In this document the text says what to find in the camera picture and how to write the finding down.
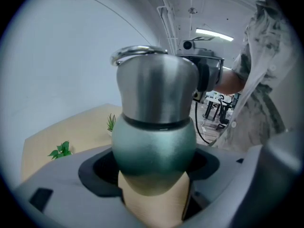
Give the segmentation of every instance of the green plant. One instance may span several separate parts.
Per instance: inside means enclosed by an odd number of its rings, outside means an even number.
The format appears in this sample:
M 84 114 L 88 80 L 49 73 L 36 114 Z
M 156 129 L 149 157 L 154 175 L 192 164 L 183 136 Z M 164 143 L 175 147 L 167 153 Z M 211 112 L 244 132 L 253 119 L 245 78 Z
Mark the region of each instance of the green plant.
M 109 131 L 112 132 L 115 122 L 116 122 L 116 117 L 115 117 L 115 115 L 112 116 L 112 114 L 110 114 L 110 115 L 108 116 L 108 122 L 107 122 L 108 130 L 109 130 Z
M 63 156 L 71 155 L 71 151 L 68 150 L 69 141 L 63 142 L 61 145 L 57 146 L 56 150 L 53 150 L 48 156 L 53 156 L 52 159 L 58 159 Z

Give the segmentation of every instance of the person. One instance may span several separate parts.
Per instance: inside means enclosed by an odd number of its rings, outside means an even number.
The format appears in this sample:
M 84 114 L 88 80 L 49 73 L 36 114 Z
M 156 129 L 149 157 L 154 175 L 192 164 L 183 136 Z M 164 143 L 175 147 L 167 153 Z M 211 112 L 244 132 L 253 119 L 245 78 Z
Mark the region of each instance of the person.
M 285 130 L 269 93 L 302 56 L 291 25 L 271 0 L 258 0 L 245 31 L 244 45 L 232 70 L 224 70 L 214 90 L 242 91 L 228 126 L 210 145 L 246 152 Z

